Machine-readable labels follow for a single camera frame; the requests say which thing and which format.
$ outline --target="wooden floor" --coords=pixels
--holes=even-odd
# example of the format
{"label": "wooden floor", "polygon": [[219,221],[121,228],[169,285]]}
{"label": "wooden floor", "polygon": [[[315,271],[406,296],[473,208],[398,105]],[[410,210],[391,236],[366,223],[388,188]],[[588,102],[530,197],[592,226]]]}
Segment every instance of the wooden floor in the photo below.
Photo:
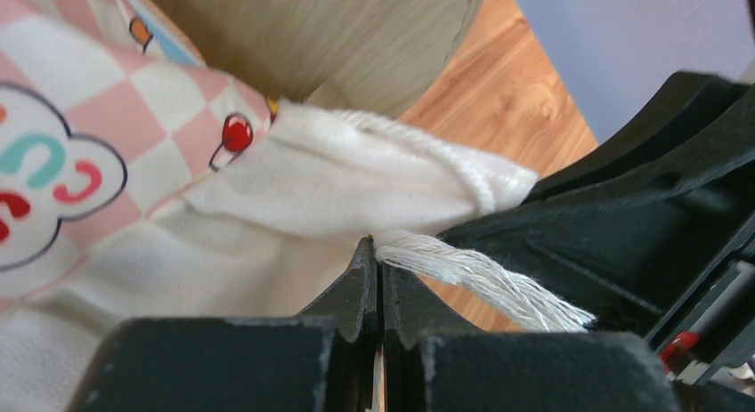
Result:
{"label": "wooden floor", "polygon": [[[465,43],[402,116],[445,140],[552,174],[596,141],[514,0],[486,0]],[[516,330],[464,288],[428,280],[454,309],[488,330]]]}

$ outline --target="wood grain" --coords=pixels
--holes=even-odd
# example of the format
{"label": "wood grain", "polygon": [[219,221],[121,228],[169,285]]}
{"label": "wood grain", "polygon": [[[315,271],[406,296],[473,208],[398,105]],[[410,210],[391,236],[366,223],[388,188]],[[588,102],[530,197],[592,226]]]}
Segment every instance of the wood grain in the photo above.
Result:
{"label": "wood grain", "polygon": [[271,97],[328,81],[398,116],[446,67],[483,0],[152,0],[214,68]]}
{"label": "wood grain", "polygon": [[[596,141],[514,0],[487,0],[454,59],[402,121],[445,140],[500,154],[542,175]],[[510,320],[462,287],[427,283],[488,330]]]}

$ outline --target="white cloth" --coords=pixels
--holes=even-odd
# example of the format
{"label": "white cloth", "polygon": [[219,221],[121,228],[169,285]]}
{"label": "white cloth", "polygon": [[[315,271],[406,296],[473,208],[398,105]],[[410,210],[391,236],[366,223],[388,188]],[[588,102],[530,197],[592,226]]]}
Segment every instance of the white cloth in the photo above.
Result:
{"label": "white cloth", "polygon": [[[537,180],[504,158],[455,149],[489,180],[501,209]],[[361,237],[435,234],[474,215],[475,199],[434,159],[282,102],[259,145],[5,313],[0,410],[65,408],[123,319],[290,316],[345,269]]]}

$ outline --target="pink and white fabric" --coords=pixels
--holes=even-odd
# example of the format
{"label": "pink and white fabric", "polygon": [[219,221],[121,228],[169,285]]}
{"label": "pink and white fabric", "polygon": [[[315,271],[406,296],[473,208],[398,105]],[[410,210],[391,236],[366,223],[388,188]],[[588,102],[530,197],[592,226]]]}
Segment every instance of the pink and white fabric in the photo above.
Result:
{"label": "pink and white fabric", "polygon": [[134,1],[147,5],[0,0],[0,307],[53,285],[271,126],[261,94],[200,65]]}

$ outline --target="orange cartoon print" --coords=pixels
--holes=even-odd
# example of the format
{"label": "orange cartoon print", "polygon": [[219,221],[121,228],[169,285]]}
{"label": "orange cartoon print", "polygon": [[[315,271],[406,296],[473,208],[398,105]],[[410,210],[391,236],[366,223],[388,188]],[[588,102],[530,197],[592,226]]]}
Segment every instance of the orange cartoon print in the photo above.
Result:
{"label": "orange cartoon print", "polygon": [[272,124],[273,121],[275,121],[275,118],[278,116],[278,101],[274,100],[273,98],[264,98],[267,102],[267,109],[270,110],[270,123]]}
{"label": "orange cartoon print", "polygon": [[147,24],[139,16],[134,16],[128,24],[128,32],[134,38],[136,43],[142,46],[142,53],[147,52],[147,46],[150,45],[154,34],[147,28]]}

